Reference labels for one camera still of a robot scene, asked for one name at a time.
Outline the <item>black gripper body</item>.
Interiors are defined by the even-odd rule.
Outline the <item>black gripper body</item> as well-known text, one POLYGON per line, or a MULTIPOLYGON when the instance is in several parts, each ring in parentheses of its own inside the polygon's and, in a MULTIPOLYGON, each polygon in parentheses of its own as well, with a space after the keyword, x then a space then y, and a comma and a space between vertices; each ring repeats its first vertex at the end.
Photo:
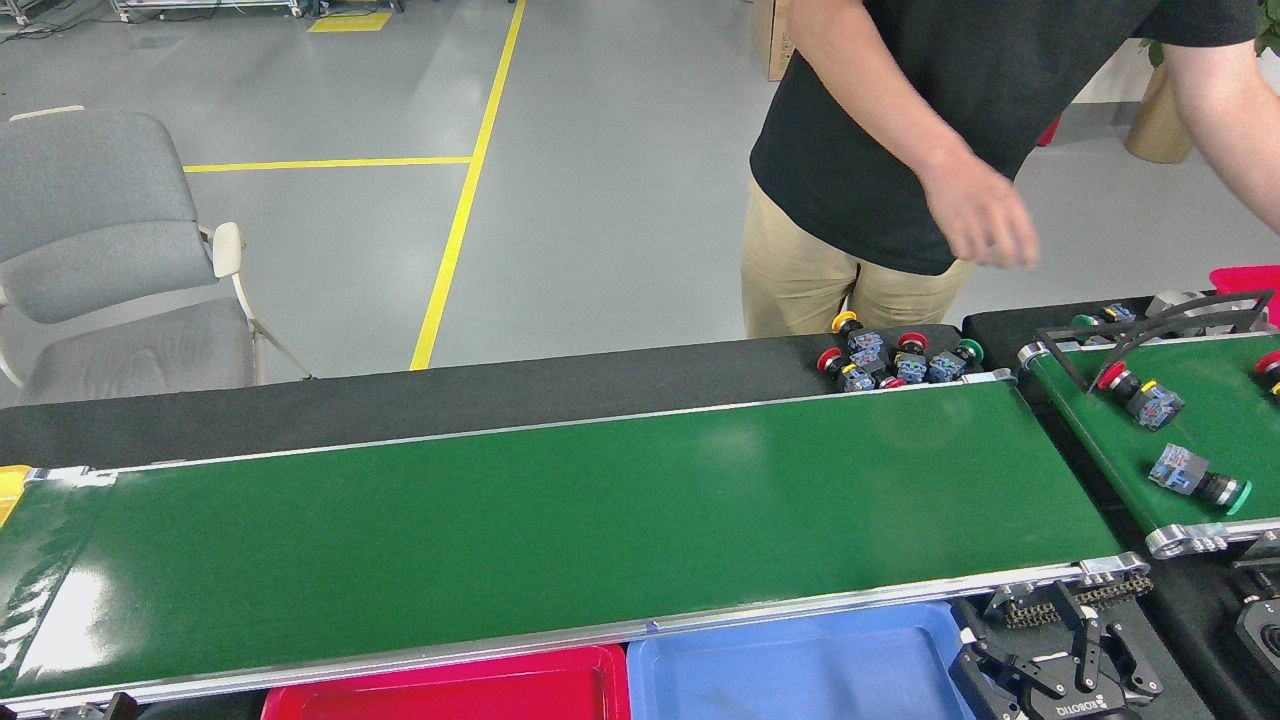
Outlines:
POLYGON ((1020 710, 1029 719, 1140 719, 1126 706, 1121 691, 1073 692, 1064 698, 1028 689, 1019 700, 1020 710))

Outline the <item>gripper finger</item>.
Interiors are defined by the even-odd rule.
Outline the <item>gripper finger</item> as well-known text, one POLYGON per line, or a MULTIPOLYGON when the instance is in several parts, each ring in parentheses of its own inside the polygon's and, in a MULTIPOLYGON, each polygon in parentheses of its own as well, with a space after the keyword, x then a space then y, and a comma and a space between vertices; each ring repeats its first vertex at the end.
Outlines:
POLYGON ((1062 698, 1060 678, 987 641, 960 648, 955 685, 977 716, 1030 716, 1062 698))
POLYGON ((1051 585, 1050 601, 1074 633, 1071 652, 1078 657, 1075 688, 1089 696, 1105 693, 1100 656, 1106 655, 1121 673, 1116 692, 1126 701, 1152 701, 1164 693, 1165 684, 1155 666, 1120 623, 1101 625, 1096 611, 1085 610, 1062 582, 1051 585))

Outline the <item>person's right hand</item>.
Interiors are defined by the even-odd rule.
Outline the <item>person's right hand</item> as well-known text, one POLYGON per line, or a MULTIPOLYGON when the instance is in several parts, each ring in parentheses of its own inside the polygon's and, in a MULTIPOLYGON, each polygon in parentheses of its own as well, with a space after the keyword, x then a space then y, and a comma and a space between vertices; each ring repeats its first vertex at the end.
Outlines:
POLYGON ((1036 266, 1041 242, 1014 183, 972 152, 954 152, 916 173, 951 254, 982 266, 1036 266))

